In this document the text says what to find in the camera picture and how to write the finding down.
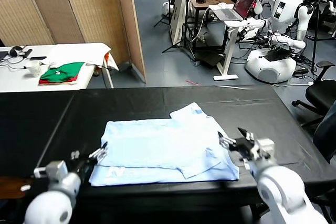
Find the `black table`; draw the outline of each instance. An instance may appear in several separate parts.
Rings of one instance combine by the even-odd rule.
[[[0,93],[0,176],[32,174],[74,94]]]
[[[53,92],[49,104],[67,92]],[[22,94],[36,97],[39,93]],[[68,160],[79,150],[89,153],[100,146],[108,121],[168,118],[169,113],[191,102],[197,102],[213,116],[231,137],[239,137],[237,127],[243,127],[275,142],[279,164],[293,169],[303,179],[307,193],[315,195],[332,188],[335,170],[328,165],[299,124],[291,116],[271,86],[240,87],[175,87],[113,90],[80,90],[71,99],[62,120],[43,156],[41,165],[50,161]],[[90,209],[162,209],[213,208],[250,205],[260,202],[256,183],[232,153],[240,168],[237,182],[200,182],[147,184],[113,187],[91,187],[84,184],[78,196],[78,206]]]

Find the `computer screen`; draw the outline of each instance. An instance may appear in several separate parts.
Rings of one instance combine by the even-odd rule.
[[[246,18],[255,1],[256,0],[237,0],[233,10],[235,10],[242,18]]]

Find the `tripod stand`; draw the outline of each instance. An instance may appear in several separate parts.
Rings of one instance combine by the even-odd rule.
[[[186,4],[185,4],[185,19],[184,19],[184,24],[182,25],[182,31],[183,31],[183,35],[182,35],[182,39],[179,40],[177,43],[173,44],[172,46],[168,47],[166,50],[162,51],[162,53],[165,53],[167,51],[169,51],[172,48],[186,48],[187,50],[189,50],[190,54],[192,55],[191,60],[195,61],[195,55],[190,47],[190,41],[187,39],[187,31],[189,32],[189,34],[192,34],[192,30],[190,29],[189,25],[188,25],[188,3],[189,0],[185,0]]]

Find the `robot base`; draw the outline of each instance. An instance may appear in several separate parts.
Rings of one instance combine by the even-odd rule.
[[[245,69],[260,81],[278,83],[292,78],[296,62],[290,57],[269,61],[265,58],[269,49],[257,49],[247,58]]]

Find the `folded green cloth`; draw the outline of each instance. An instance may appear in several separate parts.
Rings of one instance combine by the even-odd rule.
[[[64,82],[76,77],[84,62],[70,63],[60,66],[59,68],[51,68],[45,72],[40,80],[49,82]]]

